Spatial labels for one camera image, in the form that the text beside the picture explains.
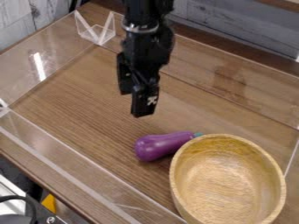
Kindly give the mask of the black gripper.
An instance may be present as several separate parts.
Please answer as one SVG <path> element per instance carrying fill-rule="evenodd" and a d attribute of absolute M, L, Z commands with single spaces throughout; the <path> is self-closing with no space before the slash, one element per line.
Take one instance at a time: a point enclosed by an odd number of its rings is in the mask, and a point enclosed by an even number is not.
<path fill-rule="evenodd" d="M 122 27 L 126 38 L 117 55 L 118 86 L 122 95 L 133 92 L 134 117 L 150 116 L 159 100 L 159 71 L 170 63 L 174 50 L 174 30 L 166 23 Z"/>

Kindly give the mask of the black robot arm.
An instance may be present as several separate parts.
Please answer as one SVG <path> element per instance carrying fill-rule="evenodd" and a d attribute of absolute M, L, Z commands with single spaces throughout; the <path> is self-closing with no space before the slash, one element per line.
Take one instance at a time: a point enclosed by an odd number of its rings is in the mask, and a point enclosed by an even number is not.
<path fill-rule="evenodd" d="M 122 52 L 117 55 L 118 85 L 122 95 L 133 95 L 131 114 L 150 116 L 159 100 L 161 69 L 170 63 L 174 31 L 166 16 L 174 0 L 123 0 Z"/>

